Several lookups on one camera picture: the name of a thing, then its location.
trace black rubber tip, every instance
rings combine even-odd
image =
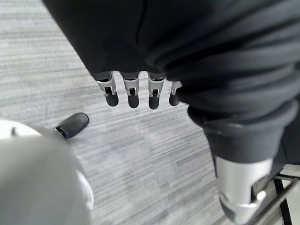
[[[150,109],[157,109],[159,106],[159,97],[153,96],[150,97],[149,96],[149,107]]]
[[[112,95],[111,93],[108,93],[108,96],[105,97],[106,101],[109,106],[116,106],[119,103],[118,94]]]
[[[172,93],[170,94],[169,97],[169,103],[171,106],[177,106],[179,104],[179,99],[176,95],[172,95]]]
[[[131,94],[131,96],[128,96],[128,104],[133,109],[138,107],[139,106],[139,96],[133,95],[133,94]]]
[[[89,121],[87,114],[80,112],[62,121],[55,129],[68,139],[85,129]]]

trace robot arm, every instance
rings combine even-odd
[[[300,1],[44,3],[95,80],[146,70],[181,82],[174,90],[208,138],[223,209],[233,222],[247,222],[298,110]],[[129,91],[135,87],[123,78]]]

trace gray carpet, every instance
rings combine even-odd
[[[146,74],[131,109],[107,105],[97,83],[38,0],[0,1],[0,117],[53,127],[76,112],[89,126],[68,142],[95,193],[93,225],[229,225],[210,151],[187,106],[148,107]]]

